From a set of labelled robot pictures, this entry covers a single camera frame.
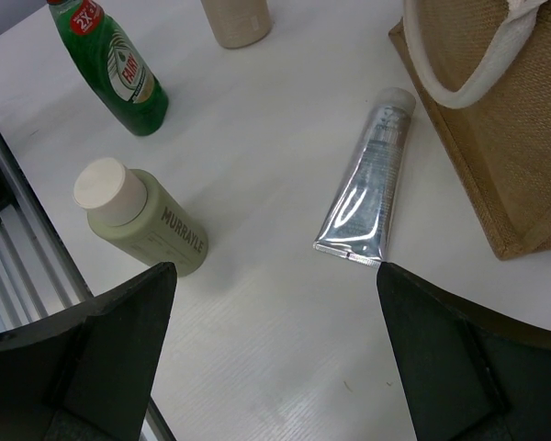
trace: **olive green bottle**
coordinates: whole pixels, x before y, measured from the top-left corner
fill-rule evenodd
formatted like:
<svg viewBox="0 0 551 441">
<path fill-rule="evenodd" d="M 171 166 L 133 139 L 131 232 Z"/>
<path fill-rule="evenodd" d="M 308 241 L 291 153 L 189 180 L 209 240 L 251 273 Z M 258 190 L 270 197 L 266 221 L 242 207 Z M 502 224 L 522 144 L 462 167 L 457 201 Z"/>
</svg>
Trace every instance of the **olive green bottle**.
<svg viewBox="0 0 551 441">
<path fill-rule="evenodd" d="M 96 235 L 146 265 L 173 262 L 184 277 L 206 258 L 205 231 L 147 172 L 99 159 L 79 175 L 73 197 Z"/>
</svg>

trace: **gray background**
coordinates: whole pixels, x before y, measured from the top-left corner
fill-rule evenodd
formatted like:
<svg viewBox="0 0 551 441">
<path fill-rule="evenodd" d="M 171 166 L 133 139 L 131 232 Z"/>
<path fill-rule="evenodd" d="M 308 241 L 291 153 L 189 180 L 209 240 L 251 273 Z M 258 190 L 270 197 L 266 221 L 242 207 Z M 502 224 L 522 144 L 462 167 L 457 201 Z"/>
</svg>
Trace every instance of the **gray background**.
<svg viewBox="0 0 551 441">
<path fill-rule="evenodd" d="M 0 0 L 0 34 L 45 4 L 45 0 Z"/>
</svg>

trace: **bag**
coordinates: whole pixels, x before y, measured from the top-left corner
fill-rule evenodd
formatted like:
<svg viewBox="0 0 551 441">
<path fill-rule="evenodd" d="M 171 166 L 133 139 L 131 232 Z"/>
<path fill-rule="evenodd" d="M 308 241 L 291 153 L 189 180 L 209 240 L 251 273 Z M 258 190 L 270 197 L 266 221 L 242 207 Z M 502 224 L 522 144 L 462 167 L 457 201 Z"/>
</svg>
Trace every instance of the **bag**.
<svg viewBox="0 0 551 441">
<path fill-rule="evenodd" d="M 390 38 L 494 253 L 551 249 L 551 0 L 404 0 L 402 23 Z"/>
</svg>

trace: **white table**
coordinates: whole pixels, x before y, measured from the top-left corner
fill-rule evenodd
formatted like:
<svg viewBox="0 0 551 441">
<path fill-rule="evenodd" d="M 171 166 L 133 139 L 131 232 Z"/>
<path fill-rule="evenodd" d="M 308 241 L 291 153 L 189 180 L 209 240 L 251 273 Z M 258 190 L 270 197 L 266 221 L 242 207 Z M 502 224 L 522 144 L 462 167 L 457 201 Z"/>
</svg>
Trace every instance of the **white table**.
<svg viewBox="0 0 551 441">
<path fill-rule="evenodd" d="M 177 439 L 414 439 L 376 271 L 311 247 L 372 99 L 413 90 L 387 38 L 400 3 L 271 0 L 271 35 L 239 51 L 216 44 L 197 0 L 101 4 L 170 96 L 162 128 L 138 139 L 115 121 L 43 8 L 0 37 L 0 130 L 96 293 L 144 266 L 93 235 L 73 204 L 89 162 L 149 170 L 208 229 L 152 393 Z M 493 256 L 422 106 L 390 258 L 551 329 L 551 252 Z"/>
</svg>

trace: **bottle cap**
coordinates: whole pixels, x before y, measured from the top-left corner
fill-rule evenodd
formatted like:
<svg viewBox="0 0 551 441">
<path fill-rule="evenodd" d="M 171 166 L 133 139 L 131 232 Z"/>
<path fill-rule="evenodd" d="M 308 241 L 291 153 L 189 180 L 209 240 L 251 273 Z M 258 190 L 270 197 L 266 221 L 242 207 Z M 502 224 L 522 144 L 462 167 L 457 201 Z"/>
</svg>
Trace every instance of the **bottle cap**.
<svg viewBox="0 0 551 441">
<path fill-rule="evenodd" d="M 114 158 L 89 164 L 73 186 L 75 203 L 98 221 L 117 227 L 135 219 L 147 203 L 147 188 Z"/>
<path fill-rule="evenodd" d="M 408 113 L 409 116 L 412 116 L 416 107 L 416 98 L 404 89 L 389 87 L 377 94 L 376 104 L 398 107 Z"/>
</svg>

